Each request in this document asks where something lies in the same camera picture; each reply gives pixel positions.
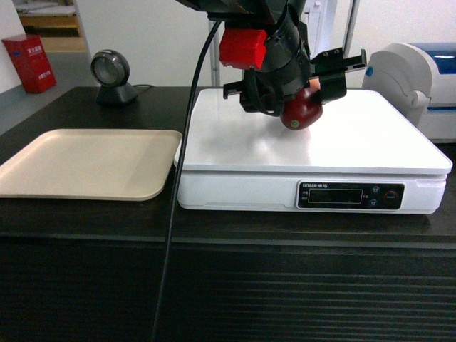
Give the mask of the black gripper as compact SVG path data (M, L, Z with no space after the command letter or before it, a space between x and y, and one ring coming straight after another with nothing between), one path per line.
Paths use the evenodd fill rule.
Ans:
M346 72L364 68L366 52L345 58L342 48L336 48L309 58L306 35L305 24L291 22L284 22L273 34L267 33L261 69L242 70L241 81L223 86L223 97L238 95L248 113L270 116L280 116L285 103L293 100L311 79L318 86L312 96L317 103L327 104L344 97Z

